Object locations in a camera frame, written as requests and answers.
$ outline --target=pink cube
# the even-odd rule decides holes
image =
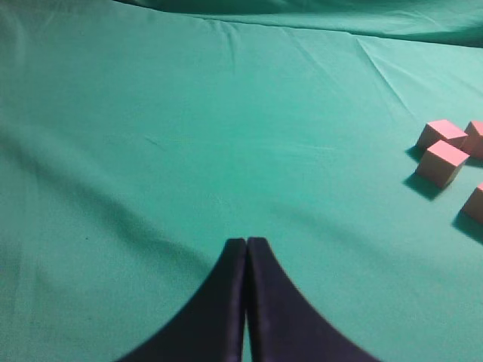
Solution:
[[[423,132],[416,142],[416,146],[421,149],[427,149],[439,140],[444,140],[450,145],[460,149],[466,138],[467,134],[459,127],[447,119],[442,119],[440,121],[429,122],[424,126]]]
[[[483,183],[469,196],[462,210],[466,215],[483,224]]]
[[[442,189],[453,181],[468,157],[465,152],[440,140],[424,152],[416,173]]]
[[[461,149],[472,157],[483,159],[483,122],[471,121],[465,132],[468,137]]]

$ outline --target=foam block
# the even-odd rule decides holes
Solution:
[[[453,181],[468,157],[465,152],[440,140],[424,152],[416,173],[442,189]]]
[[[461,210],[483,224],[483,183],[473,191]]]
[[[468,137],[461,149],[474,158],[483,159],[483,122],[471,121],[465,132]]]
[[[447,119],[441,119],[439,121],[429,122],[424,126],[423,132],[416,142],[416,146],[421,149],[427,149],[439,140],[443,140],[460,149],[466,138],[467,134],[458,126],[452,124]]]

